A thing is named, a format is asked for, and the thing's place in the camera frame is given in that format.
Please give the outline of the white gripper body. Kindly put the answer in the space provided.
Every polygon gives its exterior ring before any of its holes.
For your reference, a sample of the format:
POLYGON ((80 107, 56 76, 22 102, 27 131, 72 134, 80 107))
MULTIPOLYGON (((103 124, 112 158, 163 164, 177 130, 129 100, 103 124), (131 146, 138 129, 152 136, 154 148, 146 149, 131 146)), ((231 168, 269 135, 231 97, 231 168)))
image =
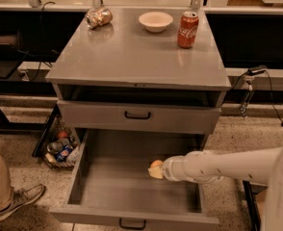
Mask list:
POLYGON ((193 168, 193 156, 172 156, 163 162, 163 175, 168 181, 193 182, 194 176, 189 172, 193 168))

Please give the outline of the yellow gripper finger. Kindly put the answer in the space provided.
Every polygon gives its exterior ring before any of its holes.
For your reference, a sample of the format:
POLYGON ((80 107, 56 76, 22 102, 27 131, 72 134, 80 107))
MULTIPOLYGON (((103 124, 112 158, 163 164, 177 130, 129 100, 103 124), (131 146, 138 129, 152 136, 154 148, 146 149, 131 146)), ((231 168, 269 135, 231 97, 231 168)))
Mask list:
POLYGON ((163 179, 164 178, 164 174, 162 173, 161 167, 150 167, 148 169, 148 173, 152 178, 155 178, 155 179, 163 179))

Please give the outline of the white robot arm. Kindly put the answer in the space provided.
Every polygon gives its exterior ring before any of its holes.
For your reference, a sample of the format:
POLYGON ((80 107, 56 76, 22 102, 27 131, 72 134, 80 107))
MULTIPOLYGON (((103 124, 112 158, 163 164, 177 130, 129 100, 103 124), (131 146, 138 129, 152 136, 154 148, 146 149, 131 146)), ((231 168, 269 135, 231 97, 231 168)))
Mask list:
POLYGON ((229 177, 265 185, 261 231, 283 231, 283 147, 226 154, 193 151, 156 160, 148 173, 173 182, 210 183, 229 177))

